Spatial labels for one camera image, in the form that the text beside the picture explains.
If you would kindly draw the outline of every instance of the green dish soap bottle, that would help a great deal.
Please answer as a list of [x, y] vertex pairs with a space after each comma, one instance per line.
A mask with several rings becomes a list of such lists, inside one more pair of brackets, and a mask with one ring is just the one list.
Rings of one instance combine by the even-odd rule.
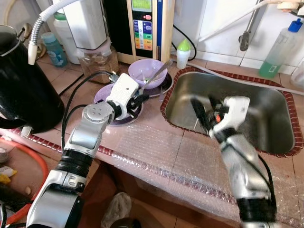
[[273, 78], [296, 44], [297, 32], [303, 23], [301, 19], [291, 22], [289, 28], [284, 28], [277, 37], [268, 56], [262, 64], [259, 74], [262, 77]]

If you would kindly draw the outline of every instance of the bubble wrap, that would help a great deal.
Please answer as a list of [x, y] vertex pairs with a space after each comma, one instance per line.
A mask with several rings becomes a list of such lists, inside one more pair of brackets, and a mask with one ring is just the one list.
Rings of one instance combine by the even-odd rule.
[[[197, 210], [240, 221], [218, 146], [133, 123], [113, 149], [106, 162], [154, 186], [141, 185], [146, 190], [157, 195], [159, 188]], [[303, 177], [268, 165], [274, 179], [278, 221], [282, 227], [303, 227]]]

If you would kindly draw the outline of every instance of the stainless steel sink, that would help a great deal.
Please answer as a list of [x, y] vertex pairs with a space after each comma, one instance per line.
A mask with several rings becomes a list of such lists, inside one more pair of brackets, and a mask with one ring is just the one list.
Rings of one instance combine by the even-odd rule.
[[196, 97], [211, 109], [208, 95], [220, 100], [227, 96], [246, 96], [250, 105], [239, 131], [258, 149], [269, 153], [288, 153], [294, 146], [294, 136], [286, 99], [274, 89], [240, 84], [199, 72], [181, 75], [170, 96], [165, 114], [180, 127], [204, 133], [197, 123], [190, 99]]

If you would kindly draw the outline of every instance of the kettle handle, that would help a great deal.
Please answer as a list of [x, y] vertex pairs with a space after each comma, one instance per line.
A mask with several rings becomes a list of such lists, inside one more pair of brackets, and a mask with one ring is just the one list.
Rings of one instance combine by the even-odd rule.
[[0, 117], [0, 128], [12, 129], [12, 128], [24, 126], [25, 124], [26, 122], [21, 119], [7, 120]]

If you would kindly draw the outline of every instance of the blue bottle cap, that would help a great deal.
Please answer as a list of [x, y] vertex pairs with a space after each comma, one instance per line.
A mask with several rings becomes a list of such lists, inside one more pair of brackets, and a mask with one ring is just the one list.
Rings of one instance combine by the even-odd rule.
[[298, 20], [294, 20], [293, 22], [291, 22], [288, 31], [290, 32], [298, 32], [301, 28], [301, 26], [303, 25], [303, 23], [301, 22], [301, 19], [298, 18]]
[[41, 39], [43, 40], [43, 42], [45, 44], [49, 44], [49, 43], [52, 43], [52, 42], [56, 41], [55, 35], [51, 32], [43, 33], [41, 35]]

